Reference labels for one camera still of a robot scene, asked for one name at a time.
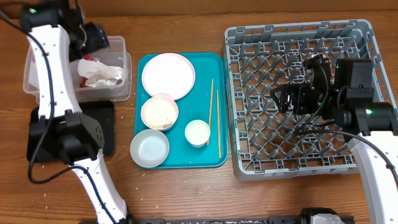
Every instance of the wooden surface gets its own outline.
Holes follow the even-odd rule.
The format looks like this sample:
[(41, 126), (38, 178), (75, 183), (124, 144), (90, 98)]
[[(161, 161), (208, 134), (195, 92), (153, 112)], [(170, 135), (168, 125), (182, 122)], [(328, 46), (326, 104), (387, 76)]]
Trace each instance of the wooden surface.
[[(132, 161), (136, 71), (138, 61), (156, 52), (221, 53), (231, 26), (286, 22), (367, 19), (373, 25), (384, 66), (398, 97), (398, 13), (332, 12), (232, 14), (222, 16), (147, 16), (93, 18), (109, 35), (121, 35), (132, 55), (133, 87), (129, 100), (116, 106), (116, 153), (106, 158), (112, 180), (137, 218), (254, 218), (296, 215), (303, 207), (330, 207), (369, 223), (359, 175), (323, 175), (286, 180), (240, 182), (231, 153), (216, 169), (144, 170)], [(26, 37), (0, 22), (0, 223), (77, 223), (95, 219), (80, 181), (67, 173), (45, 185), (27, 179), (25, 154), (30, 111), (35, 98), (22, 90)], [(44, 178), (64, 166), (36, 164)]]
[[(0, 3), (17, 0), (0, 0)], [(39, 0), (24, 0), (32, 4)], [(199, 15), (265, 12), (323, 12), (397, 10), (396, 0), (323, 0), (319, 2), (283, 0), (81, 0), (87, 17)], [(18, 18), (21, 10), (8, 7), (6, 12)]]

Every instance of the plastic container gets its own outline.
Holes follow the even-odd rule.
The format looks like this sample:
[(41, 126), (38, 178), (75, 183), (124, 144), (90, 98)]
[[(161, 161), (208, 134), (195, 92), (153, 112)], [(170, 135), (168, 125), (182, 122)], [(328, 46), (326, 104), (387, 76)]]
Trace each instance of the plastic container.
[(302, 61), (308, 54), (326, 54), (333, 77), (338, 58), (371, 59), (374, 101), (388, 101), (398, 114), (368, 21), (231, 27), (224, 40), (233, 168), (239, 180), (358, 172), (342, 136), (292, 136), (310, 115), (281, 114), (269, 95), (280, 84), (306, 81)]
[[(111, 100), (123, 101), (130, 98), (132, 83), (131, 56), (126, 52), (126, 44), (123, 37), (108, 37), (109, 48), (101, 49), (90, 54), (91, 57), (99, 58), (100, 62), (105, 65), (119, 66), (124, 69), (121, 82), (113, 86), (99, 86), (96, 88), (85, 87), (80, 88), (81, 76), (77, 72), (78, 60), (70, 63), (70, 71), (73, 81), (73, 89), (79, 102)], [(39, 81), (37, 79), (37, 71), (34, 66), (34, 56), (29, 48), (24, 72), (23, 89), (26, 93), (36, 97), (36, 102), (40, 101)]]

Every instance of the gray dish rack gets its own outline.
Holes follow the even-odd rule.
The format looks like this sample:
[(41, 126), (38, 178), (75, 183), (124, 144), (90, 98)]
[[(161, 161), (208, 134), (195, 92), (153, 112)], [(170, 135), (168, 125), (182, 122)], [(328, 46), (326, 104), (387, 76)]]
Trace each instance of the gray dish rack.
[[(230, 27), (225, 31), (224, 62), (233, 138), (233, 169), (239, 180), (281, 179), (313, 174), (357, 173), (343, 137), (293, 137), (310, 115), (278, 113), (269, 91), (283, 83), (309, 82), (302, 61), (326, 54), (334, 76), (338, 58), (373, 62), (374, 101), (397, 106), (368, 21), (306, 22)], [(321, 117), (313, 123), (320, 124)], [(330, 125), (326, 129), (338, 129)]]

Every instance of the tray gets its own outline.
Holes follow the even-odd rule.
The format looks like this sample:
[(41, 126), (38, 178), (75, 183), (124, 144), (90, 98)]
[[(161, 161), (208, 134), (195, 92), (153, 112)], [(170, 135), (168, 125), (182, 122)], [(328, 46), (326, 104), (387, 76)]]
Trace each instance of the tray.
[[(293, 137), (295, 127), (310, 115), (297, 116), (292, 110), (279, 113), (269, 95), (269, 90), (283, 83), (309, 82), (302, 66), (309, 54), (327, 55), (333, 77), (338, 58), (371, 59), (374, 101), (388, 101), (398, 114), (368, 21), (230, 27), (224, 39), (233, 168), (239, 180), (358, 172), (342, 136)], [(320, 121), (321, 117), (314, 118), (314, 123)]]
[[(141, 76), (146, 63), (156, 55), (146, 55), (138, 64), (134, 135), (148, 128), (141, 120), (141, 107), (150, 96), (142, 86)], [(177, 121), (169, 130), (164, 131), (170, 143), (169, 155), (161, 165), (153, 169), (221, 166), (228, 158), (228, 124), (223, 61), (214, 53), (181, 55), (186, 57), (195, 68), (195, 84), (186, 96), (176, 101), (179, 110)], [(201, 119), (208, 123), (212, 78), (214, 78), (214, 92), (210, 145), (195, 148), (185, 139), (185, 127), (194, 119)], [(221, 159), (218, 158), (216, 90), (220, 94)]]

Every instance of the cup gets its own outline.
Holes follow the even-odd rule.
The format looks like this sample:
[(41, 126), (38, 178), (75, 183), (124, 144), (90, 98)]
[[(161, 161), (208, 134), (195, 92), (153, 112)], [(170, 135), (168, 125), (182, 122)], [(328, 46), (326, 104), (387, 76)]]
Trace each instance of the cup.
[(193, 120), (185, 128), (185, 138), (193, 147), (202, 147), (210, 138), (210, 127), (202, 120)]

